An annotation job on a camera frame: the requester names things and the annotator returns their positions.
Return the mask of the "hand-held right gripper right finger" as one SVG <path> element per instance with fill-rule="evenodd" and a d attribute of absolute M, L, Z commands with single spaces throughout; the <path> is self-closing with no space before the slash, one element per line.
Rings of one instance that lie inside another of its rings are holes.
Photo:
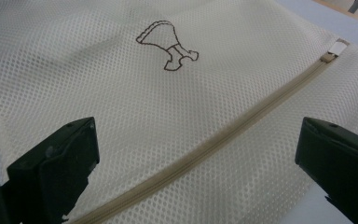
<path fill-rule="evenodd" d="M 295 163 L 326 192 L 328 202 L 358 224 L 358 134 L 305 117 Z"/>

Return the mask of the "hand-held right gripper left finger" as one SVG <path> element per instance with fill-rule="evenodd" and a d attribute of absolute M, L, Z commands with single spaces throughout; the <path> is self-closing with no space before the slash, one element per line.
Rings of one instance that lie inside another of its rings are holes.
<path fill-rule="evenodd" d="M 93 117 L 63 125 L 7 167 L 3 186 L 14 224 L 62 224 L 100 162 Z"/>

